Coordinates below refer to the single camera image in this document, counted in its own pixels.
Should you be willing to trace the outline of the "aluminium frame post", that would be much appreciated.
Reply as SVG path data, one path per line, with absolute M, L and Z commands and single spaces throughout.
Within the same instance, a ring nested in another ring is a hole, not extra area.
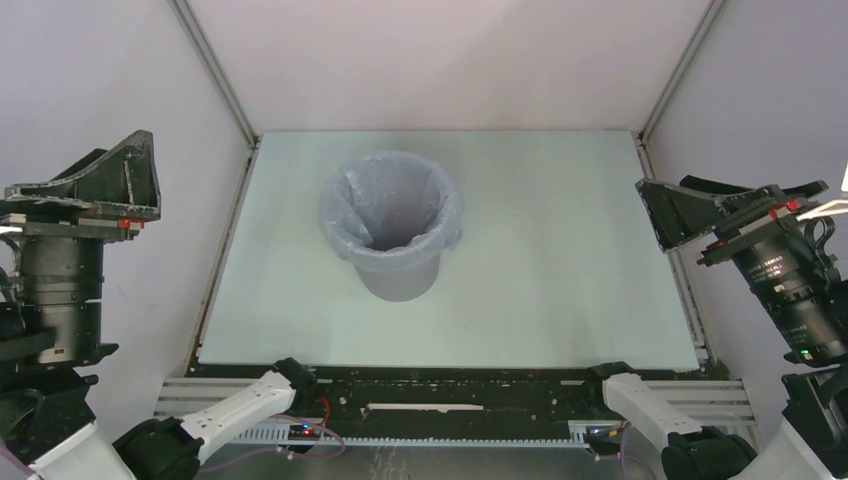
M 237 92 L 216 55 L 194 8 L 187 0 L 169 0 L 168 4 L 184 30 L 213 87 L 218 92 L 225 109 L 235 122 L 239 133 L 246 144 L 250 148 L 254 148 L 259 142 L 259 135 L 248 119 Z
M 710 0 L 696 27 L 687 41 L 679 59 L 673 67 L 661 93 L 654 103 L 647 120 L 639 132 L 639 138 L 647 143 L 672 101 L 682 86 L 688 72 L 695 65 L 699 55 L 708 42 L 709 36 L 720 22 L 724 11 L 730 4 L 728 0 Z

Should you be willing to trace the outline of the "right aluminium frame post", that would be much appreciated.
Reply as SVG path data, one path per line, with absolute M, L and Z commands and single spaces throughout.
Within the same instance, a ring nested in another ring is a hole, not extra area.
M 720 22 L 724 11 L 730 4 L 728 0 L 710 0 L 696 27 L 687 41 L 679 59 L 673 67 L 661 93 L 654 103 L 647 120 L 639 132 L 639 138 L 647 143 L 672 101 L 682 86 L 688 72 L 695 65 L 699 55 L 708 42 L 709 36 Z

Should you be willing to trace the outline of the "left aluminium frame post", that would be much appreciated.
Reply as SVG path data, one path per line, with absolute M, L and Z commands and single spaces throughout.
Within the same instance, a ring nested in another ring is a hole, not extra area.
M 194 8 L 187 0 L 169 0 L 168 4 L 184 30 L 213 87 L 218 92 L 225 109 L 235 122 L 239 133 L 246 144 L 250 148 L 254 148 L 259 142 L 259 135 L 248 119 L 237 92 L 216 55 Z

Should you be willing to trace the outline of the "blue plastic trash bag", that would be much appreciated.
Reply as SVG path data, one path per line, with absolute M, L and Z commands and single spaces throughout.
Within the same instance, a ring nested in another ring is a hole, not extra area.
M 459 244 L 465 198 L 439 163 L 381 151 L 343 164 L 322 188 L 318 223 L 340 259 L 366 271 L 418 266 Z

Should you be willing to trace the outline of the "small electronics board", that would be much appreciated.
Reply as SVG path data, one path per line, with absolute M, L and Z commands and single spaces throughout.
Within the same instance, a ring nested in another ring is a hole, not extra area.
M 288 428 L 288 441 L 318 441 L 323 437 L 320 429 L 307 424 L 291 424 Z

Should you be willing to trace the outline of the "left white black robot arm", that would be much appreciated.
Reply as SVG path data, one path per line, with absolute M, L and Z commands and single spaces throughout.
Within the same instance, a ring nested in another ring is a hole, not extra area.
M 101 339 L 104 249 L 161 217 L 154 138 L 95 149 L 54 178 L 9 186 L 1 242 L 1 443 L 34 479 L 191 479 L 230 440 L 278 414 L 304 416 L 316 377 L 292 358 L 198 412 L 150 419 L 116 441 L 82 375 L 117 350 Z

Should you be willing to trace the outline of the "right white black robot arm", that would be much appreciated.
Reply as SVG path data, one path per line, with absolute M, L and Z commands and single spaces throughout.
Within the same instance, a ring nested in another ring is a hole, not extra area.
M 825 246 L 846 201 L 818 202 L 822 181 L 749 188 L 687 176 L 678 184 L 642 179 L 636 189 L 662 251 L 715 236 L 699 263 L 733 263 L 787 343 L 786 360 L 807 370 L 782 377 L 783 419 L 761 451 L 683 414 L 623 362 L 589 369 L 585 411 L 614 412 L 640 431 L 669 479 L 845 478 L 847 282 Z

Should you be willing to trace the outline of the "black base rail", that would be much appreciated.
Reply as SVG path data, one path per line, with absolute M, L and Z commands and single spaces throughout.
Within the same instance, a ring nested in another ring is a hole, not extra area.
M 313 366 L 310 416 L 344 437 L 565 439 L 570 422 L 615 420 L 601 382 L 629 373 L 589 368 L 483 369 Z

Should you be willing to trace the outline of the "grey plastic trash bin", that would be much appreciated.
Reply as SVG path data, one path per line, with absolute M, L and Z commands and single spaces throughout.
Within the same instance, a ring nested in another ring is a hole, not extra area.
M 424 295 L 436 282 L 441 255 L 399 270 L 375 272 L 356 267 L 363 285 L 376 297 L 389 302 L 407 302 Z

